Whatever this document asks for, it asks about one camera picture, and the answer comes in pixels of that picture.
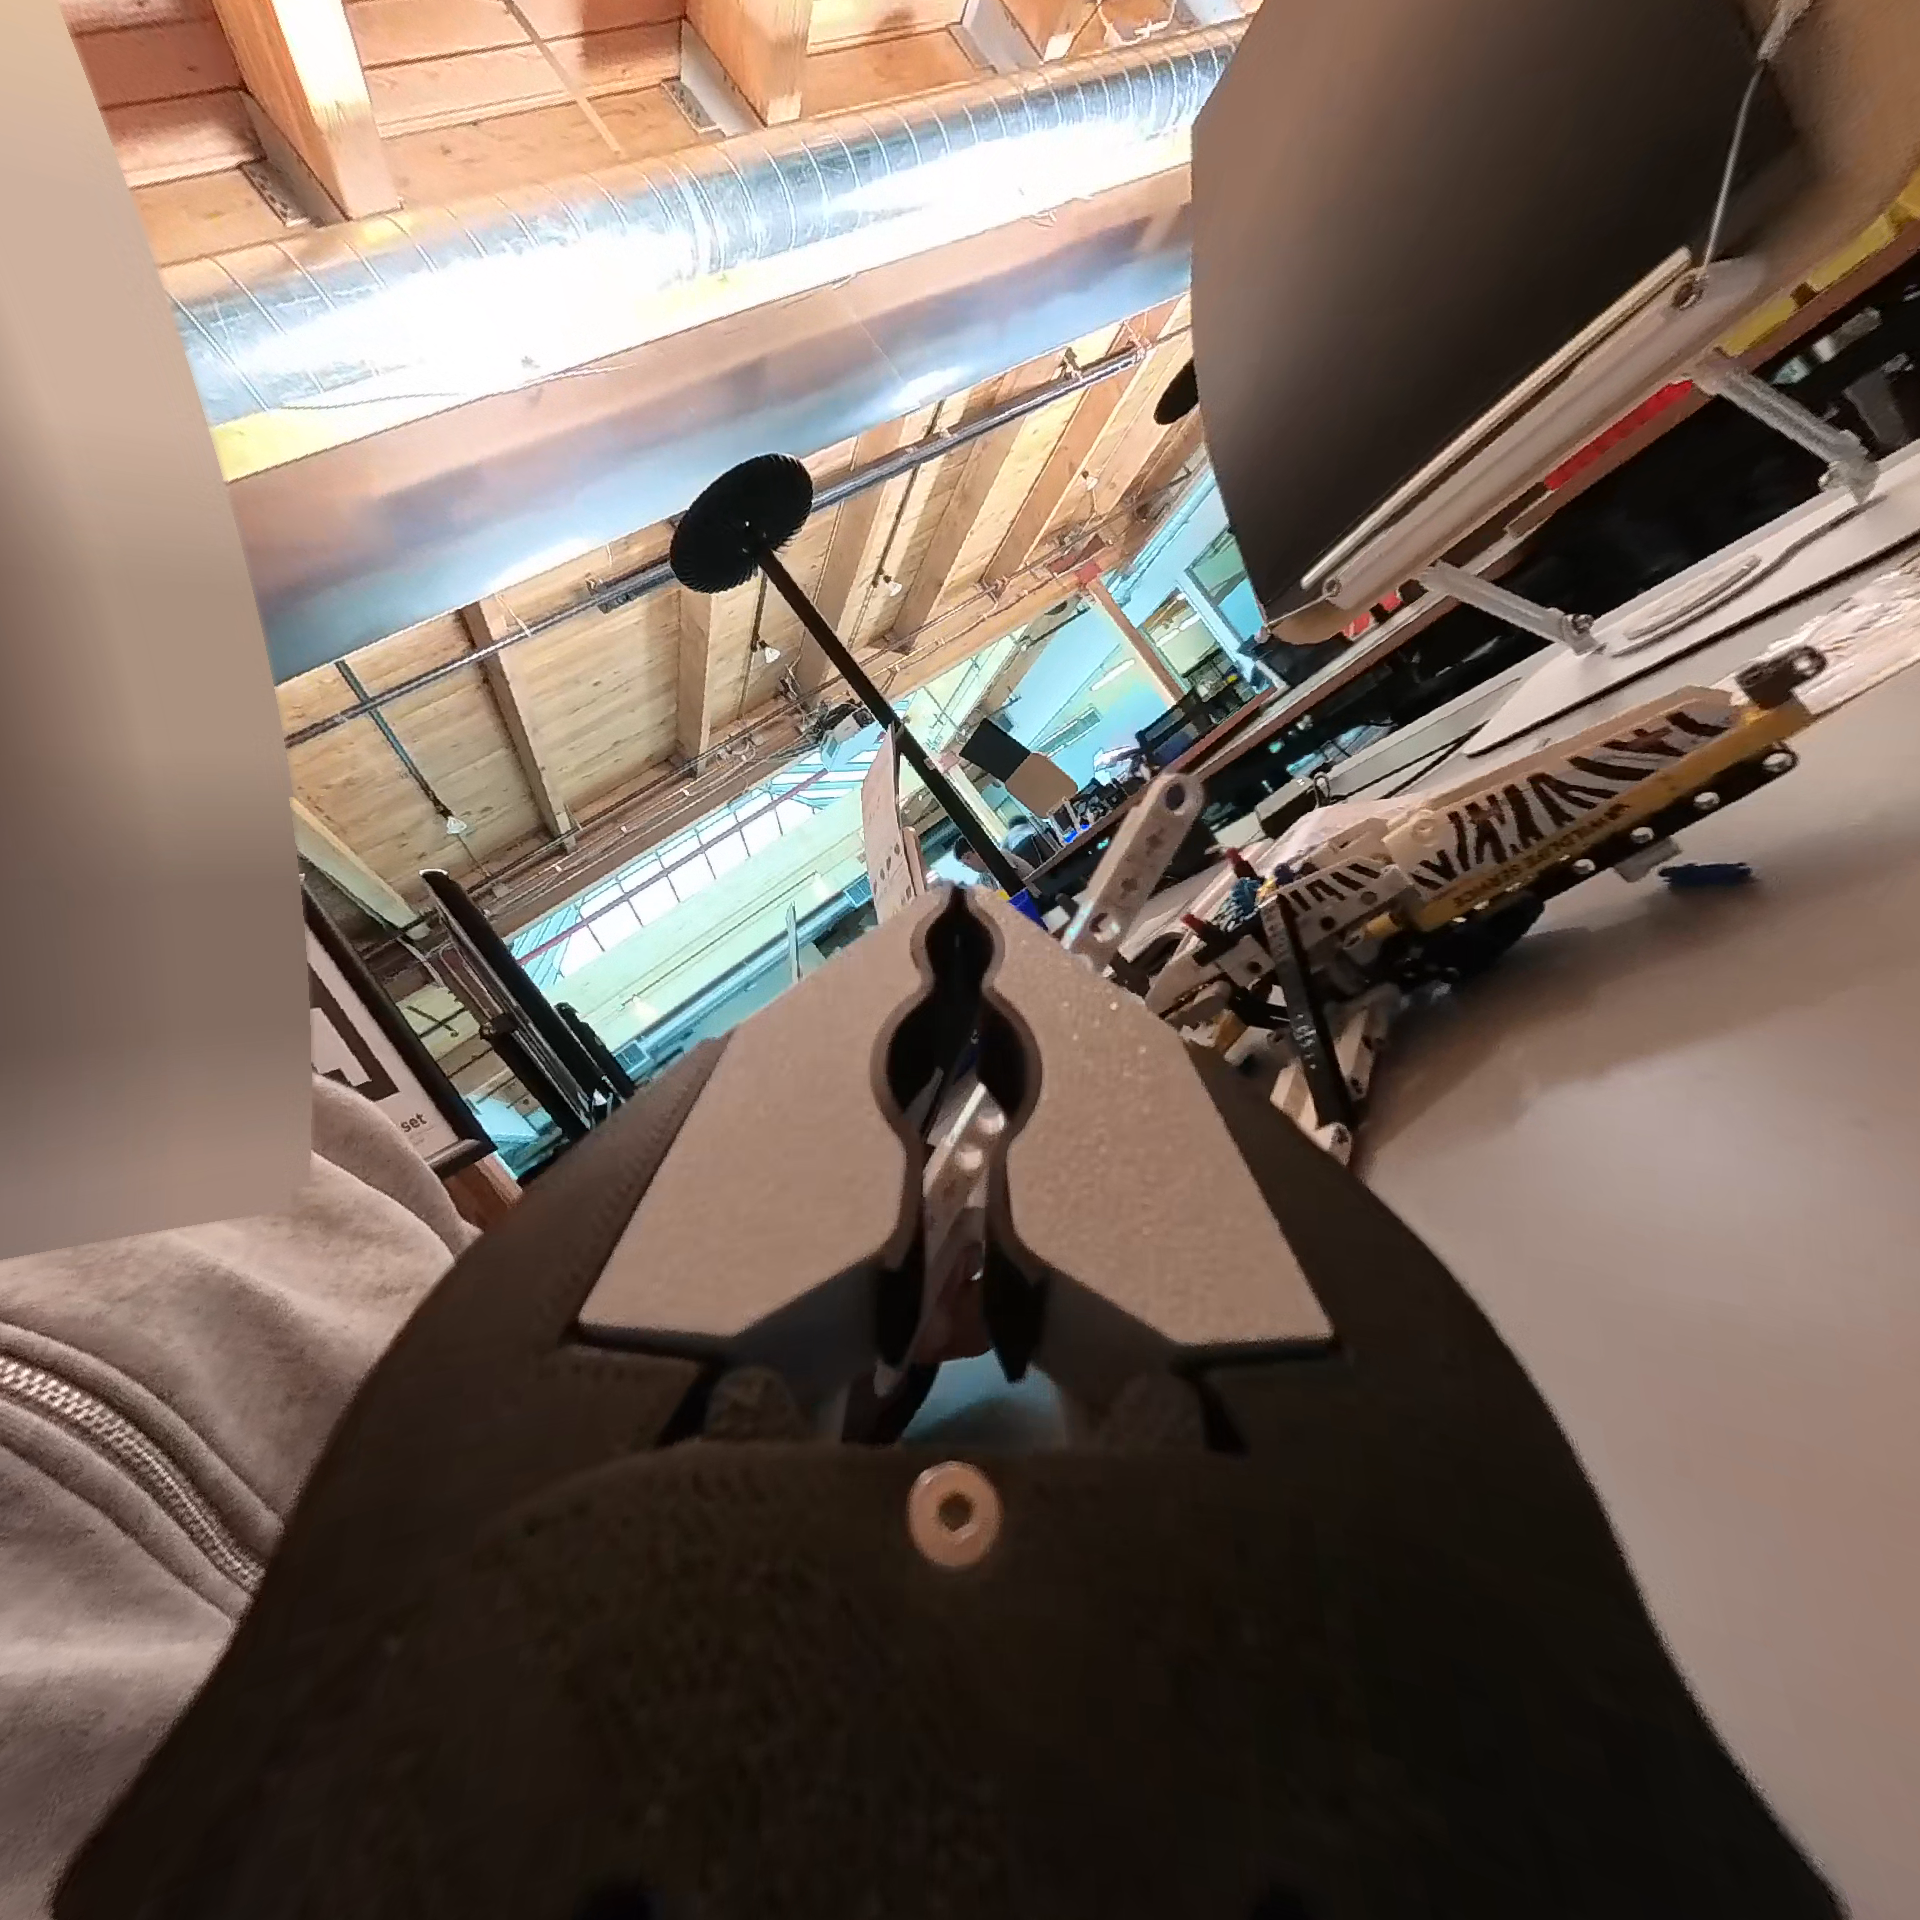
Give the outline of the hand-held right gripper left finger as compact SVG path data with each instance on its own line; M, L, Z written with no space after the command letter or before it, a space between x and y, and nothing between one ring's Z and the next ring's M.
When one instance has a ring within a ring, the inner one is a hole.
M965 1065L965 891L937 885L736 1027L579 1309L585 1346L686 1361L657 1435L690 1441L764 1370L804 1427L894 1445L937 1365L931 1124Z

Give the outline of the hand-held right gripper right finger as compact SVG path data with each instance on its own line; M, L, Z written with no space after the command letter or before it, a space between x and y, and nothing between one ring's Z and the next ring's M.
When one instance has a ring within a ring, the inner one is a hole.
M973 1445L1244 1445L1217 1372L1332 1328L1193 1049L993 891L976 1074L987 1158Z

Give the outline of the white lego beam with holes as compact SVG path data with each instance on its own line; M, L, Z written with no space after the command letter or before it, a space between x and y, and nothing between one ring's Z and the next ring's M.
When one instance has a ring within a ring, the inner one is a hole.
M939 1083L923 1113L920 1250L912 1315L894 1336L897 1358L876 1365L883 1405L900 1405L906 1389L946 1361L987 1350L981 1306L987 1266L987 1197L1005 1113L979 1072L979 1044Z

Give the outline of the black lego axle with gear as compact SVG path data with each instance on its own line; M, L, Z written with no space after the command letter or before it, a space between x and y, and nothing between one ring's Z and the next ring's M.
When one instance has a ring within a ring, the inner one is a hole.
M804 525L811 506L811 476L801 459L768 452L736 465L697 494L680 517L668 547L668 564L682 588L706 594L730 592L761 573L851 686L868 717L888 732L899 754L914 769L986 873L1008 899L1014 899L1024 889L1018 864L993 840L972 804L958 795L954 782L782 563L785 544Z

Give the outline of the white zebra-striped lego helicopter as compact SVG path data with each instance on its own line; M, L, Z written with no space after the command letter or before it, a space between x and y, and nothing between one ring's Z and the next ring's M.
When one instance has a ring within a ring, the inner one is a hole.
M1347 1162L1406 1000L1480 976L1545 906L1674 859L1674 837L1784 780L1829 657L1797 640L1433 795L1309 808L1144 937L1181 816L1154 782L1062 945L1227 1065L1267 1059L1273 1106Z

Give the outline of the white printed sign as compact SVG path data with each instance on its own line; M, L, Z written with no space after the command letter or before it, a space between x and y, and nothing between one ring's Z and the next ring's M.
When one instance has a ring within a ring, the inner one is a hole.
M345 968L313 928L304 945L316 1074L380 1108L438 1174L493 1154L464 1098L385 993Z

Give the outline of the person's grey hoodie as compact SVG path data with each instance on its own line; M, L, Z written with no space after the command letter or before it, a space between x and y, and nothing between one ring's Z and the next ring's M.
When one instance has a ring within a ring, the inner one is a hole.
M2 1915L208 1681L355 1389L475 1238L373 1102L316 1077L277 1214L2 1266Z

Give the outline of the computer monitor with white stand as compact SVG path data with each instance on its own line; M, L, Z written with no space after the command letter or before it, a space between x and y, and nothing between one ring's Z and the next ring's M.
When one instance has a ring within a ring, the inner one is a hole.
M1917 5L1262 5L1190 132L1230 760L1469 756L1916 563Z

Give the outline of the silver ventilation duct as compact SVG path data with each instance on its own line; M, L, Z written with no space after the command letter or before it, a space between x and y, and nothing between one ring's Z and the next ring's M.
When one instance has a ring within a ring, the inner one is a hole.
M214 432L355 441L1164 174L1252 28L1137 40L160 272Z

